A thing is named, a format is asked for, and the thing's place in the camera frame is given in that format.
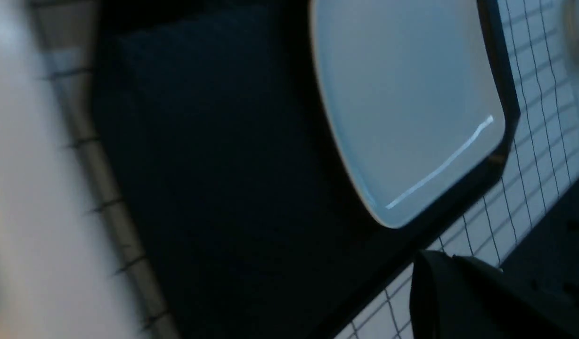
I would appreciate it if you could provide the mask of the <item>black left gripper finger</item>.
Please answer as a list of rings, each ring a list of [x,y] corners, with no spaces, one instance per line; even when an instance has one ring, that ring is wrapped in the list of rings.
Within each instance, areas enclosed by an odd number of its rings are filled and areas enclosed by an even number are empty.
[[[416,254],[415,339],[579,339],[579,311],[472,256]]]

